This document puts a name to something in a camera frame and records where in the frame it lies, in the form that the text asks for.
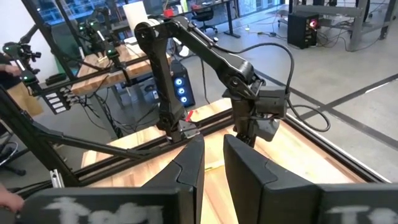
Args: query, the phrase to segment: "wall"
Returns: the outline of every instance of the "wall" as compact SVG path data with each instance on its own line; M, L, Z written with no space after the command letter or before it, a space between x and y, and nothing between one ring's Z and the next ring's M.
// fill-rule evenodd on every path
M6 42L17 42L34 25L21 0L0 0L0 48ZM34 52L41 52L42 57L32 63L32 68L40 69L37 78L40 82L58 73L55 57L43 35L38 30L30 41Z

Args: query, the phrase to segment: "wooden table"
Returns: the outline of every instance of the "wooden table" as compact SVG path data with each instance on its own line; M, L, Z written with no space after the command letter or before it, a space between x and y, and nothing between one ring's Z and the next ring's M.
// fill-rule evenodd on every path
M143 56L145 56L145 53L139 48L138 45L129 45L128 47L126 45L120 45L119 47L116 47L116 50L119 52L120 56L119 59L121 62L128 62L130 60L138 59ZM171 57L167 55L167 59L169 60L169 63L171 62ZM90 63L92 65L95 65L97 67L105 68L109 66L109 60L106 58L102 61L98 61L98 57L95 54L91 54L85 58L86 63ZM90 68L86 65L82 65L77 77L84 77L85 75L89 75L96 70L94 68ZM137 78L141 75L145 75L149 72L152 71L150 67L150 63L148 60L135 63L134 65L130 65L126 68L127 74L129 78ZM106 88L106 87L111 87L111 91L115 95L115 99L118 102L119 106L123 108L123 103L121 100L121 97L115 87L116 84L125 82L126 78L124 77L122 71L116 72L116 73L108 73L104 75L100 75L98 77L91 78L89 80L76 83L72 86L71 91L73 94L77 96L81 95L87 95L90 94L96 90L99 90L101 88ZM90 102L93 106L93 109L97 112L99 118L102 121L104 129L107 130L109 135L111 136L112 140L118 139L119 136L113 129L112 124L109 122L109 119L106 115L106 110L103 108L102 103L98 99L97 96L92 96L90 98Z
M196 109L192 120L199 121L231 107L229 99L218 100ZM205 137L205 166L223 160L223 136L234 134L232 127L219 130ZM150 127L110 143L112 146L131 148L162 136L163 132ZM163 154L148 162L103 179L91 187L140 187L162 170L181 150ZM255 149L279 165L314 183L364 182L357 175L330 157L309 139L281 122L272 142L257 138ZM103 160L110 155L88 151L83 155L82 167ZM225 176L224 166L206 171L203 193L202 223L238 223Z

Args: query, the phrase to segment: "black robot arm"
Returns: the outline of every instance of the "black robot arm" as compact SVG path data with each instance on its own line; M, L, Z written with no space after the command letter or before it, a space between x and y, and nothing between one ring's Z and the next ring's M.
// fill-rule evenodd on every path
M169 64L165 54L169 38L177 38L211 66L227 88L224 97L231 98L234 130L237 137L253 146L256 136L271 141L279 119L283 119L289 95L285 88L267 86L245 59L230 54L216 45L185 17L175 17L151 26L137 25L135 36L140 48L148 55L160 96L158 128L167 129L181 119L182 105L174 95Z

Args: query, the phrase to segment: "wood grain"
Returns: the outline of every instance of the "wood grain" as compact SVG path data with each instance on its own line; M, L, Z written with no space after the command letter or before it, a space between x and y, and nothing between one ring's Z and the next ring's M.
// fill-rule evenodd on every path
M231 107L228 99L203 106L194 111L192 120L199 121ZM220 164L223 161L223 136L234 134L232 127L219 130L205 137L205 164ZM110 143L112 146L131 148L151 139L162 136L155 127L126 136ZM255 149L279 165L314 183L355 183L363 182L358 176L338 163L310 140L292 129L281 126L272 142L257 139ZM122 171L112 177L93 184L91 187L139 187L162 170L180 151L163 154L148 162ZM83 156L82 166L88 166L109 155L88 151ZM218 166L205 173L202 223L238 223L234 212L224 166Z
M128 62L130 60L138 59L145 56L145 53L137 45L134 47L126 47L125 45L120 45L119 47L116 47L116 50L120 54L119 59L121 62ZM170 63L171 57L167 55L167 58ZM98 57L95 54L86 56L85 62L101 68L109 66L109 60L107 58L102 61L98 61ZM79 69L77 77L84 77L85 75L89 75L96 71L97 70L95 70L94 68L82 65ZM134 65L128 66L126 68L126 71L130 78L136 78L150 72L151 67L149 61L146 60L144 62L139 62L135 63ZM100 85L111 86L121 83L125 80L126 79L122 72L109 73L91 78L80 83L76 83L72 86L71 90L75 95L84 95L97 90Z

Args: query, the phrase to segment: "computer tower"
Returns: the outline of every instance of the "computer tower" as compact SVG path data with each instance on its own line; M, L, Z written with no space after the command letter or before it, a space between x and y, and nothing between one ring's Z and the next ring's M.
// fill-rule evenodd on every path
M187 69L178 60L172 61L170 67L171 71L173 71L172 80L175 96L184 107L195 105Z
M287 43L305 49L317 44L319 14L295 12L288 16Z

